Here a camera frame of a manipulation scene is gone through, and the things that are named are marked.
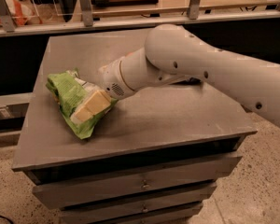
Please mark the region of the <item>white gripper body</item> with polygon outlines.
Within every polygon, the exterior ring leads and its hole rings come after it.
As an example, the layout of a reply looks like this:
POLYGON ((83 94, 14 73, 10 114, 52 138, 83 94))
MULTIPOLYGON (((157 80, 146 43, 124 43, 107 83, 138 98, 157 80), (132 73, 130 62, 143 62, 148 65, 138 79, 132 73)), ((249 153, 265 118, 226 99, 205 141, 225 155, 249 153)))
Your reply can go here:
POLYGON ((104 89, 112 98, 122 100, 135 94, 124 81, 121 73, 123 58, 120 57, 114 62, 99 69, 99 86, 104 89))

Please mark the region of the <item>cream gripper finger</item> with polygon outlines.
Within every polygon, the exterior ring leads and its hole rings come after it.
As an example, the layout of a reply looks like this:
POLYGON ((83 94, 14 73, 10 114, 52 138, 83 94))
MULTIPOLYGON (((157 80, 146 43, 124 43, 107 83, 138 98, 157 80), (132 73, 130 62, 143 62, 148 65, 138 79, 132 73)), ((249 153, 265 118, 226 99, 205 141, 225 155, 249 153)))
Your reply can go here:
POLYGON ((77 107, 70 120, 75 124, 83 123, 106 110, 110 105, 111 97, 105 91, 95 91, 77 107))

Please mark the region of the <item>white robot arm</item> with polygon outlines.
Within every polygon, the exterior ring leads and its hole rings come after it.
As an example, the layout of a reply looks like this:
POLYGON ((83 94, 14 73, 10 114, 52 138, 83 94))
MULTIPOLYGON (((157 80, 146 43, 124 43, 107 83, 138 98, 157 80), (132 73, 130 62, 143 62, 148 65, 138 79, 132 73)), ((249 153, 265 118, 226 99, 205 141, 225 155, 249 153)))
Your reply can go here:
POLYGON ((218 49, 173 24, 151 29, 142 48, 101 67, 92 83, 121 100, 189 77, 280 128, 280 64, 218 49))

